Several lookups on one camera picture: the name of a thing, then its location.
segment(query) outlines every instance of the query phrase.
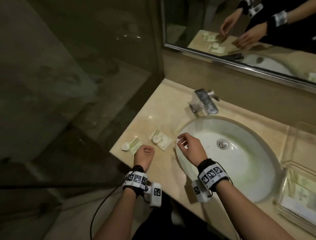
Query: hand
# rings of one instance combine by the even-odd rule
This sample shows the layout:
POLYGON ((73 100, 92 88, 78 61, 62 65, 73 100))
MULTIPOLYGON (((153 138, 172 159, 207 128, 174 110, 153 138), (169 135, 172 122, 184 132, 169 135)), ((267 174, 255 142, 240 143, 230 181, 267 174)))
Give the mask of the hand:
POLYGON ((134 166, 140 165, 146 172, 155 155, 155 149, 149 145, 142 145, 134 154, 134 166))
POLYGON ((258 42, 267 33, 267 22, 258 24, 249 29, 238 39, 232 42, 233 45, 240 49, 249 49, 255 42, 258 42))
POLYGON ((180 134, 178 139, 180 139, 177 142, 178 147, 186 159, 194 166, 197 167, 202 161, 207 159, 206 152, 198 138, 195 138, 186 132, 180 134))
POLYGON ((226 36, 228 34, 229 30, 235 25, 241 14, 242 8, 238 8, 225 19, 219 30, 222 36, 226 36))

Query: white oval sink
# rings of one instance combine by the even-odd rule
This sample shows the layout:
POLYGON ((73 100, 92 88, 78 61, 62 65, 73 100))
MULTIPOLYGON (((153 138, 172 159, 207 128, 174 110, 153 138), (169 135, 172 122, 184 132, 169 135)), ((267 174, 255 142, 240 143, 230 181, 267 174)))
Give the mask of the white oval sink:
MULTIPOLYGON (((200 117, 189 122, 180 133, 185 132, 200 139, 207 156, 225 169, 234 185, 252 202, 263 200, 278 188, 282 177, 280 163, 251 129, 225 117, 200 117)), ((192 181, 196 180, 197 168, 178 146, 176 152, 184 172, 192 181)))

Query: countertop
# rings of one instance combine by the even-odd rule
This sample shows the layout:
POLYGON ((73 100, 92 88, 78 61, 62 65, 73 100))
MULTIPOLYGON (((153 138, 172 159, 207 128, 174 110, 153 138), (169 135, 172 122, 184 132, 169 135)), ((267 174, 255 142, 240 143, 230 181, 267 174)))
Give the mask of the countertop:
MULTIPOLYGON (((212 42, 203 41, 203 33, 209 32, 200 30, 193 38, 188 48, 199 50, 202 52, 208 52, 208 47, 212 42)), ((217 35, 218 33, 209 32, 210 35, 217 35)), ((307 79, 309 73, 316 72, 315 62, 316 54, 292 50, 289 48, 273 46, 266 43, 256 43, 250 50, 240 50, 231 43, 235 41, 237 37, 229 36, 220 46, 225 47, 224 54, 210 53, 217 56, 224 56, 234 53, 243 54, 259 54, 267 56, 287 66, 297 77, 307 79)))
MULTIPOLYGON (((155 147, 155 157, 147 174, 149 181, 161 184, 163 191, 169 194, 188 210, 211 224, 230 239, 237 239, 235 230, 217 195, 207 203, 196 201, 191 181, 182 170, 175 153, 176 137, 184 125, 196 117, 203 116, 191 112, 188 102, 191 101, 193 89, 164 79, 155 92, 139 111, 122 136, 110 150, 114 156, 128 166, 133 166, 133 155, 123 152, 121 145, 138 137, 143 144, 155 147), (154 129, 160 129, 170 138, 172 144, 162 151, 148 140, 154 129)), ((249 127, 271 147, 280 160, 289 127, 264 116, 250 112, 230 103, 216 102, 219 109, 217 116, 223 116, 249 127)), ((315 240, 315 238, 296 225, 277 215, 272 204, 272 197, 257 204, 271 218, 278 222, 295 239, 315 240)))

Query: mirror frame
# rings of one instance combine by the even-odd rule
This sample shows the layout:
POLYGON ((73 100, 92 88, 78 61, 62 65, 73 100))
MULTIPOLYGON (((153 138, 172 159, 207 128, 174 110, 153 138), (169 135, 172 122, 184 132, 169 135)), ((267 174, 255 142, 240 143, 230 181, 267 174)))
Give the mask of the mirror frame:
POLYGON ((164 0, 160 0, 160 8, 161 8, 161 22, 162 22, 162 36, 163 36, 163 45, 166 48, 186 52, 189 54, 201 56, 207 59, 211 59, 212 63, 248 74, 255 77, 263 78, 266 80, 270 80, 276 83, 280 83, 289 87, 298 88, 304 91, 308 91, 311 93, 316 93, 316 84, 311 83, 308 80, 301 79, 298 77, 288 76, 282 73, 266 70, 263 68, 258 68, 255 66, 249 66, 243 63, 229 61, 218 57, 216 55, 211 55, 199 50, 193 50, 190 48, 178 47, 176 45, 167 43, 167 34, 166 34, 166 19, 165 19, 165 6, 164 0))

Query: faucet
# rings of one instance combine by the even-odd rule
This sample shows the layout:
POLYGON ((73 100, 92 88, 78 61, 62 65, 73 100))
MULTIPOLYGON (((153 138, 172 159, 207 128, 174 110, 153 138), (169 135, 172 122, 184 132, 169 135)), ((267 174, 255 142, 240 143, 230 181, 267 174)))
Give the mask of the faucet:
POLYGON ((207 92, 203 88, 194 91, 192 101, 189 106, 192 112, 198 112, 204 109, 208 115, 217 114, 218 108, 213 103, 212 98, 219 102, 219 97, 214 95, 214 91, 207 92))

